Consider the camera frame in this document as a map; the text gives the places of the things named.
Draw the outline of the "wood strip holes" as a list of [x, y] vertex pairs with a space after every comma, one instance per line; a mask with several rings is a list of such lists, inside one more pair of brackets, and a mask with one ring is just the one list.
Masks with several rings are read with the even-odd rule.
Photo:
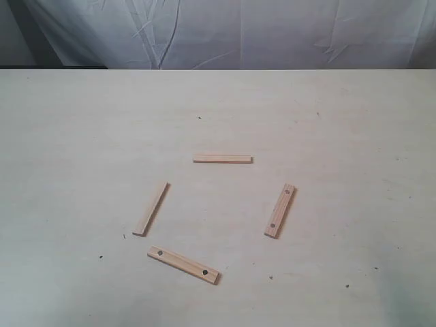
[[212, 285], [217, 285], [221, 276], [221, 273], [214, 268], [161, 247], [152, 246], [147, 255]]
[[279, 237], [283, 222], [287, 215], [288, 209], [291, 206], [294, 197], [295, 187], [286, 183], [279, 194], [278, 200], [273, 209], [272, 215], [268, 220], [268, 224], [264, 230], [264, 235], [277, 239]]

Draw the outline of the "plain wood strip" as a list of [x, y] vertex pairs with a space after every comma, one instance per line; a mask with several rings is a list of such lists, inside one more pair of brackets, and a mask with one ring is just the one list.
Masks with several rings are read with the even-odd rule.
[[208, 164], [252, 164], [253, 158], [250, 155], [194, 155], [193, 162]]
[[168, 181], [164, 182], [162, 185], [159, 186], [158, 192], [156, 193], [155, 197], [151, 201], [150, 206], [146, 210], [144, 216], [137, 223], [137, 226], [132, 231], [132, 234], [134, 236], [140, 236], [140, 237], [146, 236], [169, 188], [170, 188], [170, 183]]

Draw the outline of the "wood strip holes bottom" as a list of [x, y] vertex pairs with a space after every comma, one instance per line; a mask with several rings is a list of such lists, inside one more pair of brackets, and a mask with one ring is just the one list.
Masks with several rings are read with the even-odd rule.
[[214, 268], [161, 247], [152, 246], [147, 255], [212, 285], [217, 285], [221, 276], [221, 273]]

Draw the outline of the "plain wood strip top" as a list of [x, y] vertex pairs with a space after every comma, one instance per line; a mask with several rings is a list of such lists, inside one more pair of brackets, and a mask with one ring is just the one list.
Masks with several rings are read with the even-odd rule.
[[208, 164], [252, 164], [253, 158], [250, 155], [194, 155], [193, 162]]

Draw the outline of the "white backdrop cloth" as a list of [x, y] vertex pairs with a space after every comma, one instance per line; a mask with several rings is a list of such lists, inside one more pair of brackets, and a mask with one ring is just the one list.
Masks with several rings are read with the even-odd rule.
[[1, 65], [433, 69], [434, 1], [2, 1]]

